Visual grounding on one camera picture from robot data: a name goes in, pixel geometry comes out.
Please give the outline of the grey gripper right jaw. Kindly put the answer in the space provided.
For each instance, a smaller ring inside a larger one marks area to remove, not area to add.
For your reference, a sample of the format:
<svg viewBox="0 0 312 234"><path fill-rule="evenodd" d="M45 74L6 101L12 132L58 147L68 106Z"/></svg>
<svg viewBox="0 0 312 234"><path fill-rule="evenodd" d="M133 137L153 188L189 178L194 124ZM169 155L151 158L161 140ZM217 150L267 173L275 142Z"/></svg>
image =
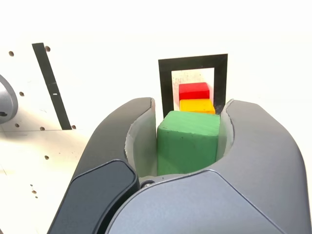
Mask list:
<svg viewBox="0 0 312 234"><path fill-rule="evenodd" d="M229 101L217 161L163 175L131 196L109 234L303 234L305 165L290 133L259 105Z"/></svg>

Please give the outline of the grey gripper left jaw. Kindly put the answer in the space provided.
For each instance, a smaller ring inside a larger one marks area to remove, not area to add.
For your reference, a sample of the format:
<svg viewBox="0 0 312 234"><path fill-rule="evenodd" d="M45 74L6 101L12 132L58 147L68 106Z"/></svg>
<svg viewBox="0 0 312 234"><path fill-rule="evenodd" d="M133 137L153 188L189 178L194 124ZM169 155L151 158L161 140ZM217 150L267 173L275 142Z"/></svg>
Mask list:
<svg viewBox="0 0 312 234"><path fill-rule="evenodd" d="M51 234L103 234L119 207L157 175L156 112L150 97L109 114L90 137L51 223Z"/></svg>

